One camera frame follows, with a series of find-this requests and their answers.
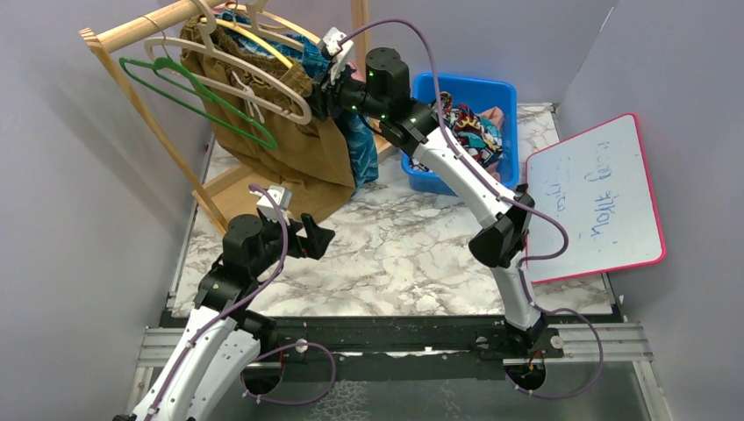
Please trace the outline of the yellow hanger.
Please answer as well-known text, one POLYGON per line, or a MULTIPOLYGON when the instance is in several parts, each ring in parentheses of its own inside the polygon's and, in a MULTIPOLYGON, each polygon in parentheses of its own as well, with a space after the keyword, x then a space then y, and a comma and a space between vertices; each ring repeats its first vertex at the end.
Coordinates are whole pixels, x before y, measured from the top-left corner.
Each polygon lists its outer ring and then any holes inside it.
POLYGON ((268 53, 273 55, 275 58, 277 58, 287 69, 291 69, 293 67, 293 62, 290 59, 288 59, 283 54, 281 54, 276 48, 271 46, 266 40, 244 29, 243 27, 235 23, 227 22, 223 19, 216 19, 213 16, 202 17, 199 19, 199 24, 202 27, 206 27, 207 25, 210 25, 211 23, 222 26, 229 30, 232 30, 242 35, 243 37, 252 40, 256 45, 260 46, 261 48, 266 50, 268 53))

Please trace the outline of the mustard brown shorts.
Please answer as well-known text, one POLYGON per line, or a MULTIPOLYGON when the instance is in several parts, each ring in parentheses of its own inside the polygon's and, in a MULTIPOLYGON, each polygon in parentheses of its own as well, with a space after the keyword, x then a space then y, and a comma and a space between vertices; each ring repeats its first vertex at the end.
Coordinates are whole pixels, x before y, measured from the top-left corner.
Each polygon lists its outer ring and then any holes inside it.
MULTIPOLYGON (((275 77, 301 96, 311 92, 311 78, 302 65, 289 58, 292 68, 287 68, 277 58, 249 53, 233 40, 226 28, 219 26, 211 33, 216 49, 231 54, 275 77)), ((201 75, 216 82, 238 88, 233 71, 255 95, 299 114, 299 106, 292 103, 277 88, 261 78, 240 70, 232 64, 189 50, 182 50, 181 63, 193 75, 201 75)), ((263 138, 262 133, 247 121, 222 105, 203 101, 207 113, 228 121, 241 130, 263 138)), ((313 118, 308 125, 299 125, 272 112, 262 109, 262 125, 274 137, 277 149, 267 149, 251 139, 217 123, 211 123, 216 141, 227 152, 246 164, 271 184, 283 185, 292 192, 289 210, 295 216, 308 213, 316 222, 331 216, 349 201, 356 183, 349 157, 347 141, 340 128, 331 119, 313 118)))

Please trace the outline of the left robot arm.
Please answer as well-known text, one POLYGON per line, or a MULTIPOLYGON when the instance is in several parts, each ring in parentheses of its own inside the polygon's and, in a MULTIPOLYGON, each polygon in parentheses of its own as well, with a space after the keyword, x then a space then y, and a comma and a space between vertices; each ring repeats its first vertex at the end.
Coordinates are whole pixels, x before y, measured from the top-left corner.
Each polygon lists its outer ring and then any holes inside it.
POLYGON ((223 253, 199 284, 187 325, 159 377, 124 420, 205 420, 234 380, 277 348, 276 322, 249 310, 267 269, 287 258, 322 258, 335 236, 304 214, 298 221, 262 213, 233 218, 223 253))

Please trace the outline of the comic print shorts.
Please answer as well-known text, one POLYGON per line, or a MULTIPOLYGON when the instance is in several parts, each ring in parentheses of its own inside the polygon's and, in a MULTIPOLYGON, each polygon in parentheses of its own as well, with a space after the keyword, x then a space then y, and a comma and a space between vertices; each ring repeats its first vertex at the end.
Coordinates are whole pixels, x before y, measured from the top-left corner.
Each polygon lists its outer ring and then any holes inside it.
POLYGON ((446 126, 474 160, 485 168, 493 157, 495 146, 484 136, 480 113, 475 113, 465 103, 455 104, 452 95, 446 91, 440 93, 440 100, 446 126))

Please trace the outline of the pink shorts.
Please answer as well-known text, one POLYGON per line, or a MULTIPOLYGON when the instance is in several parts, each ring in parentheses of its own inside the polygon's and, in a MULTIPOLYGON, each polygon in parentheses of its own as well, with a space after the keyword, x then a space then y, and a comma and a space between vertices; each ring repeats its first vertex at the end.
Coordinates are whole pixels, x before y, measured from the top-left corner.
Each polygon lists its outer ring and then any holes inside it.
POLYGON ((493 157, 490 158, 485 169, 494 179, 500 181, 501 176, 497 171, 497 167, 503 154, 504 112, 498 107, 492 107, 481 112, 479 118, 484 129, 484 136, 495 146, 493 148, 493 157))

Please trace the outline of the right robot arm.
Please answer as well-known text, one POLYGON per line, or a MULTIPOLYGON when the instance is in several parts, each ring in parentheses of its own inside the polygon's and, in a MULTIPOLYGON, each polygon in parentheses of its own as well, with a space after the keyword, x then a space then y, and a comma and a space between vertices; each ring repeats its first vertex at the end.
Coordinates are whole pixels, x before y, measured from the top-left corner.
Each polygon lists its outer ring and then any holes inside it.
POLYGON ((547 323, 529 290, 506 270, 526 245, 534 200, 497 182, 440 124, 442 112, 411 95, 409 69, 396 50, 368 52, 367 74, 359 81, 340 47, 319 49, 329 64, 314 80, 309 100, 314 115, 322 119, 348 111, 377 120, 391 145, 431 169, 467 205, 481 226, 469 251, 495 278, 504 302, 506 345, 519 357, 532 355, 547 323))

